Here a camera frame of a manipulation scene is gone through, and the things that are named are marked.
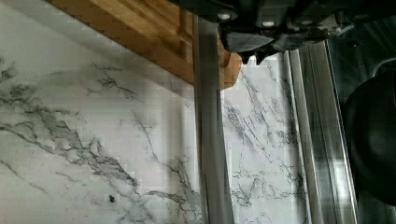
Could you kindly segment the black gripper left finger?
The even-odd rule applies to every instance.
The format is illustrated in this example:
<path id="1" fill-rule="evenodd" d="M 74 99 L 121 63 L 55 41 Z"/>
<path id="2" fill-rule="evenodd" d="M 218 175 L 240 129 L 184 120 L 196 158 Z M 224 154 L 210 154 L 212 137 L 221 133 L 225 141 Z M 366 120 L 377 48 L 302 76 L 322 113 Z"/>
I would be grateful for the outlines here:
<path id="1" fill-rule="evenodd" d="M 219 29 L 219 37 L 223 47 L 238 54 L 243 64 L 247 64 L 251 56 L 255 56 L 256 64 L 260 64 L 266 57 L 275 54 L 271 45 L 273 39 L 263 35 Z"/>

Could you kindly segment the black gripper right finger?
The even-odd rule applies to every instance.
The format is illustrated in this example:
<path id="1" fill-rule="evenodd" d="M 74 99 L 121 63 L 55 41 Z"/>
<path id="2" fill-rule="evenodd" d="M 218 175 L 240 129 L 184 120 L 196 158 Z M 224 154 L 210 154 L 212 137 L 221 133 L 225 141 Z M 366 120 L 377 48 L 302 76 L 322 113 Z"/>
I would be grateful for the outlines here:
<path id="1" fill-rule="evenodd" d="M 306 44 L 315 44 L 336 35 L 338 35 L 337 29 L 313 29 L 294 34 L 281 34 L 269 44 L 255 49 L 254 55 L 256 57 L 256 64 L 259 65 L 265 58 L 279 52 L 295 50 Z"/>

